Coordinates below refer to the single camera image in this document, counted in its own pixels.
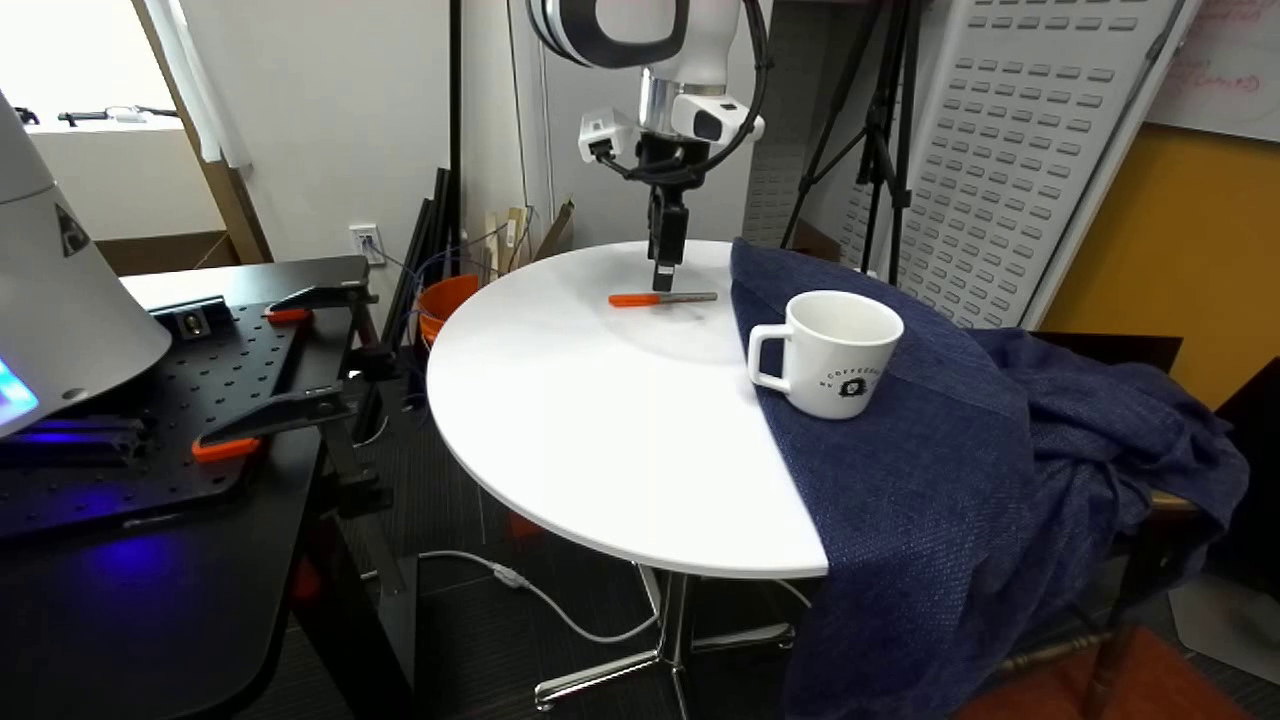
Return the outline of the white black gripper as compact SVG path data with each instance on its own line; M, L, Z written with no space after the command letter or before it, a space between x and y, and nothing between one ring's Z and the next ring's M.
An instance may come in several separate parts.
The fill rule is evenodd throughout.
M652 290L676 284L685 259L687 208L685 187L668 187L668 208L660 185L699 185L717 164L722 164L745 138L765 130L757 105L735 95L687 95L676 92L655 117L637 121L623 111L589 111L577 126L577 149L583 164L612 168L623 178L644 178L647 187L647 259Z

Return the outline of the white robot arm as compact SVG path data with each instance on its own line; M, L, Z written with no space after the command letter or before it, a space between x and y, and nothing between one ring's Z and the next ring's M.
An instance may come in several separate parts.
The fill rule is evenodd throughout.
M741 142L765 130L766 20L759 0L524 0L535 39L577 67L637 67L633 117L589 111L589 164L647 187L652 286L685 263L687 203Z

